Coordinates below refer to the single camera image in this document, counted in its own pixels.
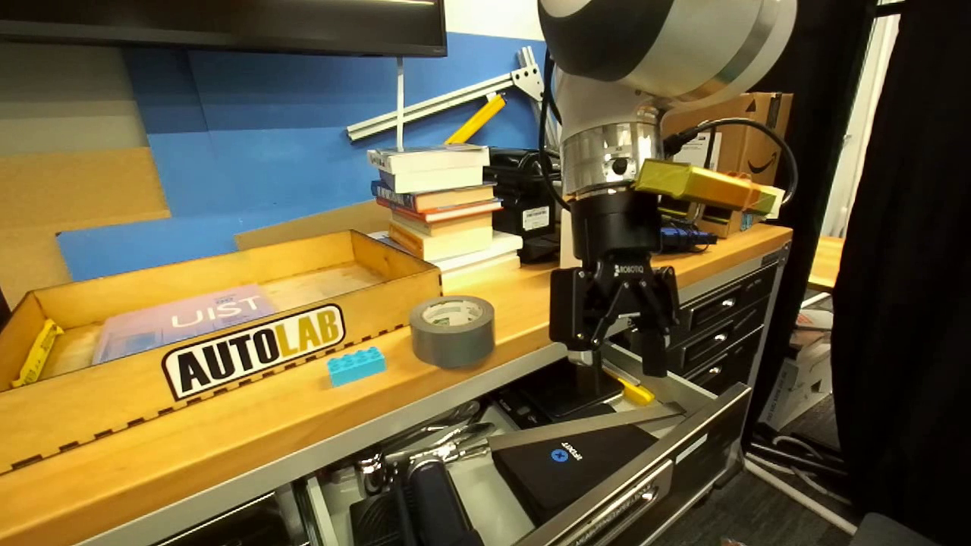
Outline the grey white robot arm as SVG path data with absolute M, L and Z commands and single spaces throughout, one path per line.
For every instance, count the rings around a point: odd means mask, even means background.
M 797 0 L 538 0 L 559 65 L 560 186 L 575 266 L 551 273 L 549 337 L 603 360 L 618 315 L 648 376 L 667 373 L 676 273 L 658 249 L 662 115 L 750 91 L 783 55 Z

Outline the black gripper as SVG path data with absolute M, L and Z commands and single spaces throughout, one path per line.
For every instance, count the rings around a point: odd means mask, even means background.
M 600 288 L 631 278 L 643 373 L 665 376 L 680 298 L 669 266 L 648 271 L 658 242 L 656 197 L 631 189 L 600 189 L 581 195 L 571 213 L 579 263 L 556 271 L 549 278 L 549 337 L 567 347 L 589 347 L 607 310 Z

